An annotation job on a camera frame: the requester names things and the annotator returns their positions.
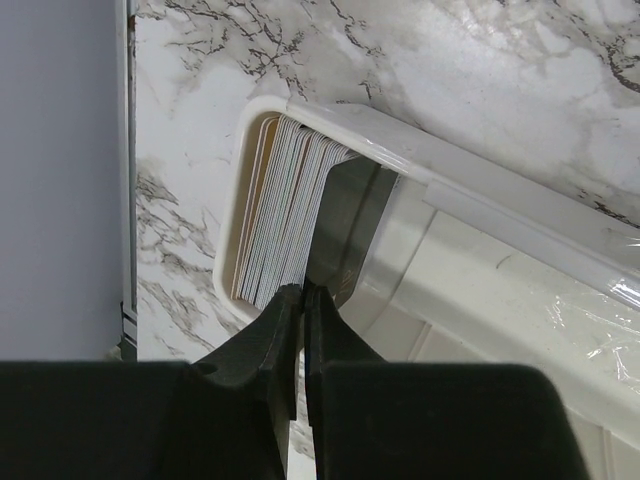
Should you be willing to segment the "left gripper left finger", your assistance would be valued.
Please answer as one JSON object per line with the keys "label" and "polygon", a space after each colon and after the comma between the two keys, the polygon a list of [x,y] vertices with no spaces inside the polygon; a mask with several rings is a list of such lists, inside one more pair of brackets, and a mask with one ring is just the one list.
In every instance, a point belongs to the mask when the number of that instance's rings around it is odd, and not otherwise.
{"label": "left gripper left finger", "polygon": [[5,479],[283,479],[302,292],[194,362],[5,362]]}

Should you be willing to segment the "aluminium frame rail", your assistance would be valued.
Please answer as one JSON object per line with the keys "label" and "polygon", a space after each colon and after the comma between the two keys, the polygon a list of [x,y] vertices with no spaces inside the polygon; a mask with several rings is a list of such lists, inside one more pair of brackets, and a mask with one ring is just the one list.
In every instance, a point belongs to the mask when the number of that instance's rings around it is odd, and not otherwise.
{"label": "aluminium frame rail", "polygon": [[134,1],[115,2],[118,144],[122,238],[121,358],[137,359],[137,260],[135,206]]}

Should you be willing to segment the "stack of cards in tray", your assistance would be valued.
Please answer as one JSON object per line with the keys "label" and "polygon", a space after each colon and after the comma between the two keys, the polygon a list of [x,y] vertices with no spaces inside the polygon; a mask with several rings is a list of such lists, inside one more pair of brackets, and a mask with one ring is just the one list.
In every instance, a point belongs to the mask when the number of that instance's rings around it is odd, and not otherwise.
{"label": "stack of cards in tray", "polygon": [[359,154],[285,115],[260,126],[231,298],[264,308],[283,285],[304,284],[330,170]]}

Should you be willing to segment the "white rectangular tray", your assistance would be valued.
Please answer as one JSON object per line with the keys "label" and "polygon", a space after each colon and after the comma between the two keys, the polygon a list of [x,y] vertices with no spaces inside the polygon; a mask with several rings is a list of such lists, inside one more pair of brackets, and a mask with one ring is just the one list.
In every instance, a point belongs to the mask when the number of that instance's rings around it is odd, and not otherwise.
{"label": "white rectangular tray", "polygon": [[639,475],[639,231],[406,123],[357,104],[261,96],[239,123],[234,198],[216,292],[232,296],[261,121],[285,114],[397,172],[341,312],[388,358],[511,361],[541,369],[568,405],[591,475]]}

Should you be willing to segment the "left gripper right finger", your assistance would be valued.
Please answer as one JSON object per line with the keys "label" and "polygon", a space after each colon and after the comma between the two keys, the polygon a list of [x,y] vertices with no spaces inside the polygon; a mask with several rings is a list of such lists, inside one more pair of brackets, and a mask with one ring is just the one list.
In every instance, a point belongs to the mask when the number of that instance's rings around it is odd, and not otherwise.
{"label": "left gripper right finger", "polygon": [[576,479],[580,450],[539,370],[391,362],[305,296],[305,386],[322,479]]}

